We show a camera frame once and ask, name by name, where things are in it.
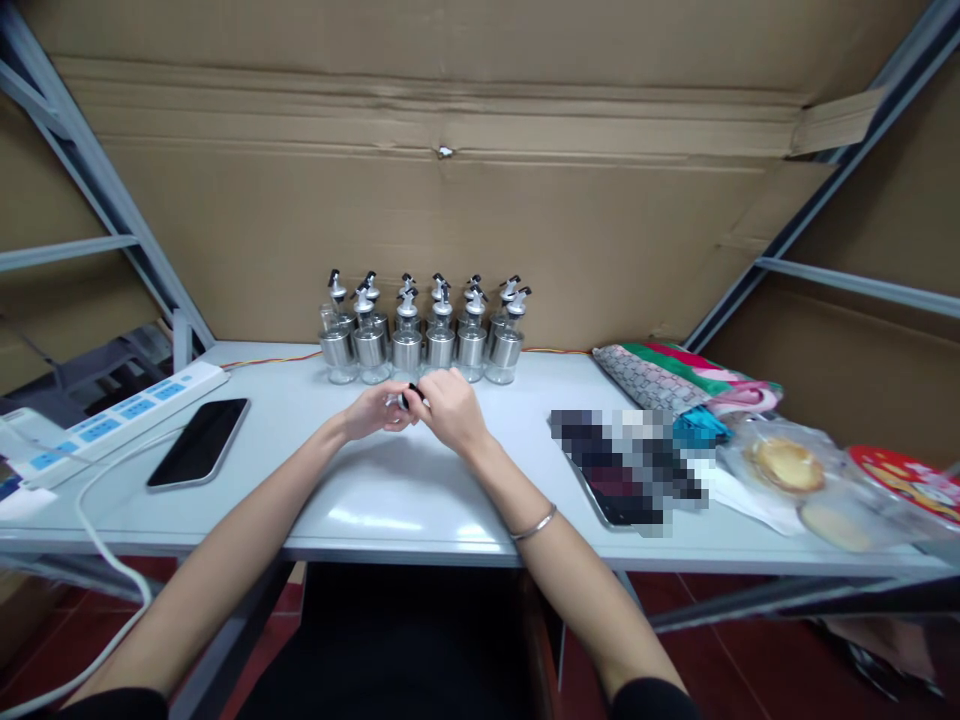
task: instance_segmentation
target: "food packaging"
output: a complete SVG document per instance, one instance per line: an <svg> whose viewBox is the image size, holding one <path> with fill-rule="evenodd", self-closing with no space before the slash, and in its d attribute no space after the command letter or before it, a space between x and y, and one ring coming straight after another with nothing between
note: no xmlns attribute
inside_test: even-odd
<svg viewBox="0 0 960 720"><path fill-rule="evenodd" d="M960 481L914 458L856 445L842 479L810 496L804 525L851 552L960 538Z"/></svg>
<svg viewBox="0 0 960 720"><path fill-rule="evenodd" d="M739 423L718 456L741 482L798 506L836 482L844 460L826 433L779 418Z"/></svg>

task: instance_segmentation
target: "blurred phone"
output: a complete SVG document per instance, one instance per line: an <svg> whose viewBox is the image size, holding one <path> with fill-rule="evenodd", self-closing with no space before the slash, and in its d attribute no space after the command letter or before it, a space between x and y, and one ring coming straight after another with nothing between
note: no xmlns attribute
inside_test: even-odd
<svg viewBox="0 0 960 720"><path fill-rule="evenodd" d="M246 398L204 403L147 480L148 490L210 482L250 408Z"/></svg>

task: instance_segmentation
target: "metal shelf beam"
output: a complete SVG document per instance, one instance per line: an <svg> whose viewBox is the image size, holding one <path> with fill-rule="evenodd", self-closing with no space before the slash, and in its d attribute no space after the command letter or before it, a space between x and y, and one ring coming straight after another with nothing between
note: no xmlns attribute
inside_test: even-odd
<svg viewBox="0 0 960 720"><path fill-rule="evenodd" d="M793 275L821 285L830 285L831 287L849 290L860 295L869 295L870 297L880 298L888 302L895 302L900 305L927 310L929 312L947 315L948 317L960 318L960 298L949 295L940 295L926 290L917 290L916 288L896 285L894 283L884 282L882 280L873 280L871 278L860 277L859 275L850 275L849 273L837 272L836 270L827 270L826 268L814 267L813 265L804 265L802 263L790 262L789 260L779 260L776 258L760 258L757 260L757 267L764 270L783 273L784 275Z"/></svg>
<svg viewBox="0 0 960 720"><path fill-rule="evenodd" d="M960 46L960 0L934 0L871 84L871 87L884 85L887 88L887 94L867 137L858 145L849 145L817 156L817 161L840 162L840 168L824 183L807 206L787 224L759 260L776 260L786 254L958 46ZM757 288L768 272L759 260L740 276L690 333L683 343L687 350L694 353L703 352L704 347L713 339L717 331Z"/></svg>
<svg viewBox="0 0 960 720"><path fill-rule="evenodd" d="M0 272L19 270L31 265L43 265L44 263L68 260L84 255L95 255L96 253L119 250L136 244L137 239L133 235L110 235L104 238L93 238L92 240L76 240L58 245L11 250L0 253Z"/></svg>
<svg viewBox="0 0 960 720"><path fill-rule="evenodd" d="M7 53L5 60L9 69L3 74L6 79L3 89L13 89L12 96L26 108L107 231L114 237L136 239L121 247L170 325L173 325L174 311L180 310L200 345L207 349L213 347L216 339L199 309L63 80L10 2L0 1L0 41L0 52Z"/></svg>

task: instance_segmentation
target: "forearm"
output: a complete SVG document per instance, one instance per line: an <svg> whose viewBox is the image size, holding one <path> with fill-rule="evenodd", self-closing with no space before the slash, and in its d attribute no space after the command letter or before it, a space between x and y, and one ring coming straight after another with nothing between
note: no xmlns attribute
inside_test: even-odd
<svg viewBox="0 0 960 720"><path fill-rule="evenodd" d="M534 527L550 502L492 438L467 458L513 533ZM640 609L610 568L559 513L518 543L527 569L587 647L608 697L637 677L683 682Z"/></svg>
<svg viewBox="0 0 960 720"><path fill-rule="evenodd" d="M276 557L320 474L345 442L337 415L221 520L71 702L142 686L145 679L165 695L173 692Z"/></svg>

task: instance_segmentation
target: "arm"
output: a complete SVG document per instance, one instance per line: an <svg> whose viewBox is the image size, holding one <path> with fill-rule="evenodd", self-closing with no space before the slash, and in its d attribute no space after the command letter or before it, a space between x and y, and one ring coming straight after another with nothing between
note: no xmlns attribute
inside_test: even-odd
<svg viewBox="0 0 960 720"><path fill-rule="evenodd" d="M404 387L388 382L368 389L221 520L68 704L122 687L169 697L276 556L337 451L380 428L398 432L410 424L410 415L385 405L387 394Z"/></svg>
<svg viewBox="0 0 960 720"><path fill-rule="evenodd" d="M430 403L409 390L411 412L467 463L510 531L537 525L550 501L487 431L473 388L456 370L435 372L419 385ZM627 682L657 677L686 690L643 613L610 568L557 513L518 549L540 590L583 642L612 700Z"/></svg>

